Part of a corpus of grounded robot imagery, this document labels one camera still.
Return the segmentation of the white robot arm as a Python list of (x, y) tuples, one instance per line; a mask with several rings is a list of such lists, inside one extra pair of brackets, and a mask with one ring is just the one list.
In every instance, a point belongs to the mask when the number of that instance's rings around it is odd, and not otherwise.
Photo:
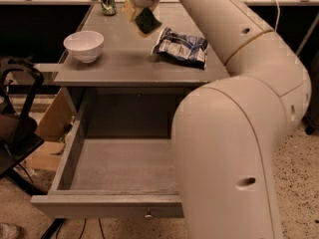
[[(130, 0), (129, 17), (159, 0)], [(309, 75), (240, 0), (179, 0), (229, 76), (191, 92), (172, 123), (189, 239), (282, 239), (272, 152), (306, 114)]]

